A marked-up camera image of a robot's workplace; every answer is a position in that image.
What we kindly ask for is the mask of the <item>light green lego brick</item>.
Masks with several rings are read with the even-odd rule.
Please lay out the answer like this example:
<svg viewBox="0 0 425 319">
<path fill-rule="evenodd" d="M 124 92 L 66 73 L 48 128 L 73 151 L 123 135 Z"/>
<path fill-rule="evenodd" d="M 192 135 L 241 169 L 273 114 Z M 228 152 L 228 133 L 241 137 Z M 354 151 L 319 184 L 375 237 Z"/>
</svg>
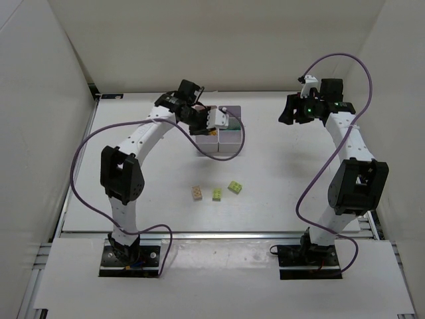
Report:
<svg viewBox="0 0 425 319">
<path fill-rule="evenodd" d="M 212 200 L 213 201 L 221 201 L 222 198 L 222 189 L 214 188 L 212 191 Z"/>
</svg>

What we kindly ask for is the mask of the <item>light green curved lego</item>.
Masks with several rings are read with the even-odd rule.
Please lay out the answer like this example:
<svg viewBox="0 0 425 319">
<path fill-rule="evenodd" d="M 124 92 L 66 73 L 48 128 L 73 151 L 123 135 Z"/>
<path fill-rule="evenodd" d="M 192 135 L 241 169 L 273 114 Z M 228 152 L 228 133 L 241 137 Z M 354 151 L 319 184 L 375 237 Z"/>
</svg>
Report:
<svg viewBox="0 0 425 319">
<path fill-rule="evenodd" d="M 231 192 L 235 194 L 239 194 L 240 191 L 242 190 L 242 185 L 236 181 L 231 181 L 230 184 L 228 185 L 228 190 L 230 190 Z"/>
</svg>

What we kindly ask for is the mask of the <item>cream lego brick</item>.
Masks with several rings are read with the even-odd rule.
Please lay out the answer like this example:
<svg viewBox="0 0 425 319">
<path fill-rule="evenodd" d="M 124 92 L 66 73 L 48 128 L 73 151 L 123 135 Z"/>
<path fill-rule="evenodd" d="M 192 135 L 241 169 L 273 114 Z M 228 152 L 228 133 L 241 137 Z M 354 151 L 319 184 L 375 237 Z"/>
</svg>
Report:
<svg viewBox="0 0 425 319">
<path fill-rule="evenodd" d="M 194 201 L 198 201 L 198 200 L 203 199 L 203 194 L 202 194 L 201 188 L 198 185 L 192 186 L 191 193 L 192 193 Z"/>
</svg>

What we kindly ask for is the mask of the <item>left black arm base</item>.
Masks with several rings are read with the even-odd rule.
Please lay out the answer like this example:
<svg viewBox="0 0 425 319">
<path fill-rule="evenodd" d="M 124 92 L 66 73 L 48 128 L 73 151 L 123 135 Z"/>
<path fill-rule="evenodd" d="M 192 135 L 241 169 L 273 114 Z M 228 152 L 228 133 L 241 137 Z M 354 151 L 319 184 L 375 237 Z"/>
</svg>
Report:
<svg viewBox="0 0 425 319">
<path fill-rule="evenodd" d="M 99 277 L 108 278 L 156 278 L 160 270 L 161 243 L 141 241 L 138 254 L 131 259 L 118 258 L 109 243 L 104 245 Z"/>
</svg>

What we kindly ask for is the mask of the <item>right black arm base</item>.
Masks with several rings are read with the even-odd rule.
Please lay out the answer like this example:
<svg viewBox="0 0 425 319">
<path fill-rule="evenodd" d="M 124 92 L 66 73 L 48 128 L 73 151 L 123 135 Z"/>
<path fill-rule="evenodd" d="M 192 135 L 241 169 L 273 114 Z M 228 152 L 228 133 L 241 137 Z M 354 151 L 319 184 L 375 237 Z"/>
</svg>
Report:
<svg viewBox="0 0 425 319">
<path fill-rule="evenodd" d="M 269 252 L 278 258 L 280 280 L 342 279 L 334 246 L 317 252 L 304 251 L 301 245 L 272 245 Z"/>
</svg>

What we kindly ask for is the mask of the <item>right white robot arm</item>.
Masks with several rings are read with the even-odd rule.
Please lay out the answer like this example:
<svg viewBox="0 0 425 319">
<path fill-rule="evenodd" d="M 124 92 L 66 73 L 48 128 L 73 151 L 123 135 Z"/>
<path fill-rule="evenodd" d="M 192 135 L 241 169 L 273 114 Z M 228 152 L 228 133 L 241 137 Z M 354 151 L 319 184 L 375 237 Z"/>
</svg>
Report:
<svg viewBox="0 0 425 319">
<path fill-rule="evenodd" d="M 355 108 L 343 99 L 341 79 L 318 80 L 306 75 L 299 81 L 301 91 L 287 97 L 279 121 L 291 125 L 320 120 L 332 137 L 340 162 L 328 187 L 328 205 L 319 221 L 301 237 L 297 253 L 300 257 L 323 257 L 351 221 L 377 208 L 389 168 L 386 162 L 376 160 L 363 141 L 354 123 Z"/>
</svg>

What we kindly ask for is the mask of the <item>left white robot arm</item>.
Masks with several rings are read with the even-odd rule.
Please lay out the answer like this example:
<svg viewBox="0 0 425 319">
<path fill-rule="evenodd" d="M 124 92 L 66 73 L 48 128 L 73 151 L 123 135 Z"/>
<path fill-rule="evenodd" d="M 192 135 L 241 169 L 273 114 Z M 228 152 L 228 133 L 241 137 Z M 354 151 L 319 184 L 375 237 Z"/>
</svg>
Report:
<svg viewBox="0 0 425 319">
<path fill-rule="evenodd" d="M 217 107 L 195 108 L 202 91 L 195 83 L 182 80 L 178 90 L 164 93 L 155 101 L 146 124 L 139 125 L 117 146 L 102 150 L 100 183 L 117 223 L 108 236 L 115 250 L 130 254 L 139 247 L 135 201 L 145 186 L 141 165 L 157 142 L 179 122 L 188 125 L 194 136 L 228 126 L 228 115 Z"/>
</svg>

